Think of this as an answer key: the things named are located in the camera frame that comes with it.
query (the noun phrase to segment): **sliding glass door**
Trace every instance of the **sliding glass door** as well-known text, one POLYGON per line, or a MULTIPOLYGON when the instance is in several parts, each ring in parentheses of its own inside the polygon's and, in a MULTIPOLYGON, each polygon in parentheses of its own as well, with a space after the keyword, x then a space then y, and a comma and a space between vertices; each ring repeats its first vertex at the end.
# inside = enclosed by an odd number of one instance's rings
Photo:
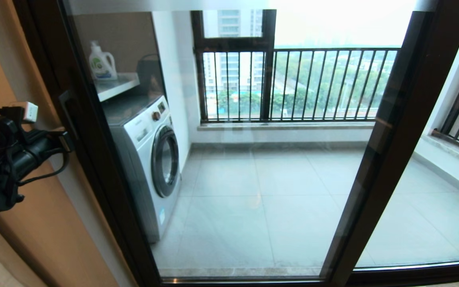
POLYGON ((139 285, 459 261, 459 3, 14 3, 139 285))

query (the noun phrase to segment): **high-rise building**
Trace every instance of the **high-rise building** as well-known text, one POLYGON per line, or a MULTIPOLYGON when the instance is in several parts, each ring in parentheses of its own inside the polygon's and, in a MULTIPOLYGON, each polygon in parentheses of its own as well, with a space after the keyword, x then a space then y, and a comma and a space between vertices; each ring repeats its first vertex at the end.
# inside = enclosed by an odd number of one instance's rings
MULTIPOLYGON (((261 37, 262 22, 262 10, 203 11, 205 38, 261 37)), ((261 91, 263 52, 204 53, 203 60, 207 96, 216 90, 235 94, 239 87, 261 91)))

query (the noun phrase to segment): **white plastic bottle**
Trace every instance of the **white plastic bottle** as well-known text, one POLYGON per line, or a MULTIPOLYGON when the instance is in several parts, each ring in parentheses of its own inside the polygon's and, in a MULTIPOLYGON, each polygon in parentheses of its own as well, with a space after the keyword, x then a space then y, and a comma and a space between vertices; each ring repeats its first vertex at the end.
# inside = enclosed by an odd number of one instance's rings
POLYGON ((108 81, 118 78, 113 55, 102 51, 98 45, 98 41, 91 41, 89 62, 94 80, 108 81))

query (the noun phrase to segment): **front-load washing machine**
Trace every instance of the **front-load washing machine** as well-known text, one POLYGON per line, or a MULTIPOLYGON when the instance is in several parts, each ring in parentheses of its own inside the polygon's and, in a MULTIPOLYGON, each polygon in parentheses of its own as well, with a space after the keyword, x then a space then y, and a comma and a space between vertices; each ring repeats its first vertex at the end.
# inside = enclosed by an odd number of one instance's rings
POLYGON ((166 98, 103 103, 133 203, 150 243, 164 234, 180 189, 178 144, 166 98))

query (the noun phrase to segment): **hazy sky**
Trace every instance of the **hazy sky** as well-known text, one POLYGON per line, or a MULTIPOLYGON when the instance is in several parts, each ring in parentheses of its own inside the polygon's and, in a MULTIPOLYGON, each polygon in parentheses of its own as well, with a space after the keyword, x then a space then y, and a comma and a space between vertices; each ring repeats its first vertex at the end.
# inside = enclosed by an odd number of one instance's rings
POLYGON ((415 0, 305 1, 278 8, 275 47, 400 47, 415 0))

